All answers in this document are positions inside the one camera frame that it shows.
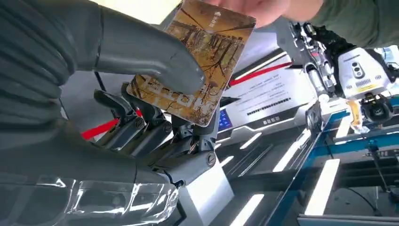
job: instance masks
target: human hand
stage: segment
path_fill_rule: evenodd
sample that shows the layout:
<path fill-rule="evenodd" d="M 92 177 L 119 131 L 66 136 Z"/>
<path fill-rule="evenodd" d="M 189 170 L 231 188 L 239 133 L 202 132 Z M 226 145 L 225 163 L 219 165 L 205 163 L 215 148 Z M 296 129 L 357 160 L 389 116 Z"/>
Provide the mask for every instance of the human hand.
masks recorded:
<path fill-rule="evenodd" d="M 312 19 L 319 11 L 323 0 L 204 0 L 256 18 L 257 27 L 268 25 L 280 16 L 296 21 Z"/>

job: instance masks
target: green sleeve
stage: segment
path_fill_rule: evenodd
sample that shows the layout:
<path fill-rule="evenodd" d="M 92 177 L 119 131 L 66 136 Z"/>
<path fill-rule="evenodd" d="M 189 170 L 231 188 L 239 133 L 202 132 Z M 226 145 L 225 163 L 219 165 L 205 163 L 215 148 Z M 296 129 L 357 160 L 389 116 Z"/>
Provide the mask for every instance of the green sleeve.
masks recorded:
<path fill-rule="evenodd" d="M 399 45 L 399 0 L 324 0 L 310 23 L 360 47 Z"/>

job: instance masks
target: card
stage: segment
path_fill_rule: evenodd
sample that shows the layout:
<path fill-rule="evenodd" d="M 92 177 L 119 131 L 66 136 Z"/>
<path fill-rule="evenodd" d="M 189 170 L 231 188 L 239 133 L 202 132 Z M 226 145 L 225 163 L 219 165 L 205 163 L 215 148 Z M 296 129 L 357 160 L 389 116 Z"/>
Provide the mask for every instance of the card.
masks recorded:
<path fill-rule="evenodd" d="M 255 19 L 199 0 L 185 0 L 166 29 L 191 52 L 204 71 L 204 86 L 194 95 L 136 75 L 127 92 L 182 119 L 209 124 L 234 67 L 255 26 Z"/>

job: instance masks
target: display screen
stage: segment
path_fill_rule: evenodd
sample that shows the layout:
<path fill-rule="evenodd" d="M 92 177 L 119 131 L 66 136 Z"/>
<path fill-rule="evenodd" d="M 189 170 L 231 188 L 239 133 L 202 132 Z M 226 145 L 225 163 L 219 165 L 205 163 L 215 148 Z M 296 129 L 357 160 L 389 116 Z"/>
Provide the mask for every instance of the display screen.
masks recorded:
<path fill-rule="evenodd" d="M 219 118 L 219 131 L 228 129 L 232 127 L 232 123 L 227 115 L 226 109 L 220 111 L 220 118 Z"/>

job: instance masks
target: ceiling light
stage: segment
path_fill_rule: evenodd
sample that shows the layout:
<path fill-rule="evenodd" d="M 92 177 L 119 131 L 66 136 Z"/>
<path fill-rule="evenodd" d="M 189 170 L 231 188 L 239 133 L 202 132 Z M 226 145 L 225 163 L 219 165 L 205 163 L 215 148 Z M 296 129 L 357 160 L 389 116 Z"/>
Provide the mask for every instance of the ceiling light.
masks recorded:
<path fill-rule="evenodd" d="M 230 226 L 244 226 L 245 222 L 254 212 L 256 207 L 259 205 L 261 200 L 263 199 L 264 194 L 255 194 L 251 197 L 251 199 L 246 203 L 244 208 L 242 208 L 241 212 L 237 215 Z"/>
<path fill-rule="evenodd" d="M 284 154 L 284 156 L 280 159 L 277 165 L 274 167 L 273 172 L 281 172 L 287 166 L 289 161 L 298 151 L 298 149 L 304 145 L 306 141 L 311 137 L 311 132 L 308 129 L 304 129 L 302 132 L 302 136 L 299 138 L 298 141 L 295 141 L 288 149 L 288 151 Z"/>
<path fill-rule="evenodd" d="M 339 124 L 338 131 L 336 134 L 336 138 L 345 137 L 348 135 L 349 127 L 351 127 L 352 117 L 350 115 L 342 118 L 341 123 Z"/>
<path fill-rule="evenodd" d="M 225 160 L 223 160 L 223 161 L 220 163 L 220 165 L 221 165 L 222 167 L 225 166 L 225 165 L 228 164 L 233 158 L 234 158 L 234 156 L 229 156 L 229 157 L 225 158 Z"/>
<path fill-rule="evenodd" d="M 309 200 L 308 206 L 306 207 L 305 215 L 323 215 L 334 183 L 335 175 L 338 171 L 339 161 L 339 159 L 326 161 L 314 188 L 313 194 Z"/>
<path fill-rule="evenodd" d="M 245 142 L 245 144 L 243 146 L 240 147 L 240 150 L 248 147 L 252 142 L 254 142 L 256 139 L 258 139 L 258 137 L 260 137 L 261 135 L 262 135 L 261 132 L 255 134 L 255 136 L 251 137 L 251 139 L 249 139 L 247 142 Z"/>
<path fill-rule="evenodd" d="M 270 63 L 272 63 L 273 61 L 278 60 L 280 57 L 283 57 L 283 56 L 285 56 L 285 55 L 287 55 L 287 53 L 286 53 L 286 52 L 282 52 L 282 53 L 280 53 L 280 54 L 278 54 L 278 55 L 276 55 L 276 56 L 274 56 L 274 57 L 272 57 L 272 58 L 266 60 L 265 62 L 261 63 L 260 65 L 258 65 L 258 66 L 256 66 L 256 67 L 252 68 L 251 70 L 245 72 L 244 74 L 238 76 L 238 77 L 237 77 L 236 79 L 234 79 L 234 80 L 238 80 L 238 79 L 240 79 L 240 78 L 242 78 L 242 77 L 244 77 L 244 76 L 246 76 L 246 75 L 249 75 L 249 74 L 251 74 L 251 73 L 253 73 L 253 72 L 256 72 L 257 70 L 259 70 L 259 69 L 263 68 L 264 66 L 266 66 L 266 65 L 268 65 L 268 64 L 270 64 Z"/>
<path fill-rule="evenodd" d="M 217 140 L 216 143 L 221 143 L 223 141 L 230 140 L 230 139 L 231 139 L 231 137 L 224 138 L 224 139 L 221 139 L 221 140 Z"/>
<path fill-rule="evenodd" d="M 215 147 L 214 147 L 214 149 L 213 150 L 216 150 L 218 147 L 220 147 L 220 146 L 222 146 L 222 144 L 217 144 L 217 145 L 215 145 Z"/>
<path fill-rule="evenodd" d="M 299 148 L 298 142 L 294 142 L 288 149 L 288 151 L 284 154 L 284 156 L 280 159 L 279 163 L 274 167 L 273 173 L 274 172 L 281 172 L 284 170 L 284 168 L 287 166 L 291 158 L 294 156 L 296 151 Z"/>

